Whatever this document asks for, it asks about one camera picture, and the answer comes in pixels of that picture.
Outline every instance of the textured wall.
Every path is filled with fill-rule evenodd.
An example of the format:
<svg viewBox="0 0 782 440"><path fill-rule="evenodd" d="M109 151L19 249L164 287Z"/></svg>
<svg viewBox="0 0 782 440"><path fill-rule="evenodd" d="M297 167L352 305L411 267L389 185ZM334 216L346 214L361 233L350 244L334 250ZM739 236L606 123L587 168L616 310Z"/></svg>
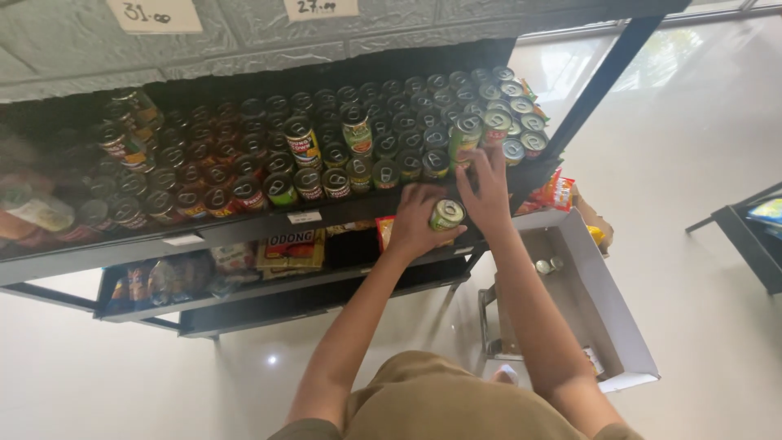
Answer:
<svg viewBox="0 0 782 440"><path fill-rule="evenodd" d="M359 0L359 16L300 22L282 0L194 3L202 34L125 34L103 0L0 6L0 103L661 15L688 0Z"/></svg>

